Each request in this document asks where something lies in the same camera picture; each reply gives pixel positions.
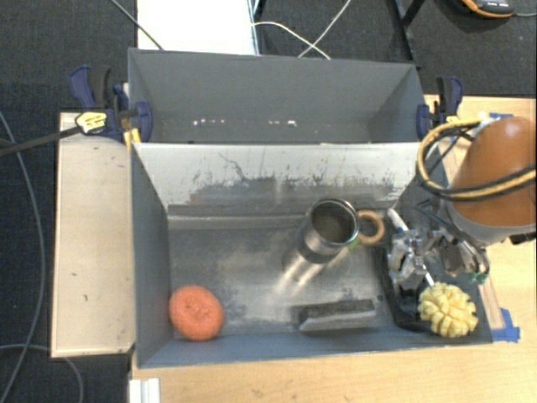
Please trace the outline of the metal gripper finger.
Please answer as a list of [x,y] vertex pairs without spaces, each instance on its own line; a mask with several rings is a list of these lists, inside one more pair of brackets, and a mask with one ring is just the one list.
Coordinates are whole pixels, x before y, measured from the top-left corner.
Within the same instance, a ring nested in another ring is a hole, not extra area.
[[398,278],[398,288],[404,303],[416,302],[421,292],[432,288],[435,281],[423,259],[405,259]]
[[422,242],[423,238],[418,231],[395,234],[388,253],[388,273],[391,276],[423,275],[425,261]]

